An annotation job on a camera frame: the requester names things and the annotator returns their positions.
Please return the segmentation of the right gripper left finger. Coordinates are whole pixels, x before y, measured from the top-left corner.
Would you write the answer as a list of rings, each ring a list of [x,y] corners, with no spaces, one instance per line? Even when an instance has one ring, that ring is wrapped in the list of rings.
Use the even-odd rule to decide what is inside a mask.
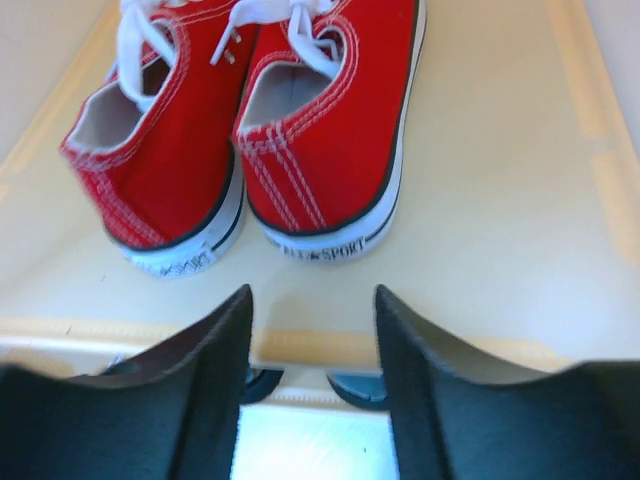
[[[5,479],[226,479],[248,370],[253,297],[100,375],[1,368]]]

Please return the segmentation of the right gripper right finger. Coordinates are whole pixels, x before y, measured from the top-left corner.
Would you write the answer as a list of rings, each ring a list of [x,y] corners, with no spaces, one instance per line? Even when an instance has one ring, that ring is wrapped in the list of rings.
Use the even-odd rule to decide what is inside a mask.
[[[546,373],[489,354],[375,293],[379,355],[404,479],[635,479],[639,365]]]

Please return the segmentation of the red canvas sneaker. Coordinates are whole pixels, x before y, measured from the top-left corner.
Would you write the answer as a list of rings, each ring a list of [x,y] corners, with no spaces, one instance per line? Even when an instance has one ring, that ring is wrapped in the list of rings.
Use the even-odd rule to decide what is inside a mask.
[[[268,241],[308,263],[373,250],[398,206],[422,1],[239,1],[213,54],[258,36],[232,130]]]
[[[257,30],[230,1],[124,1],[115,61],[61,151],[105,231],[159,278],[213,265],[243,221],[232,128]]]

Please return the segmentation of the black loafer shoe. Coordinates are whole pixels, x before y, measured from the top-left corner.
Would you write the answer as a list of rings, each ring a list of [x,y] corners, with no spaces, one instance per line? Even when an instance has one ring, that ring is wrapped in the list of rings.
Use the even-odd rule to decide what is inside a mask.
[[[249,368],[241,404],[255,404],[267,398],[279,385],[283,374],[283,370]]]
[[[389,401],[382,375],[328,373],[333,391],[346,403],[366,411],[388,411]]]

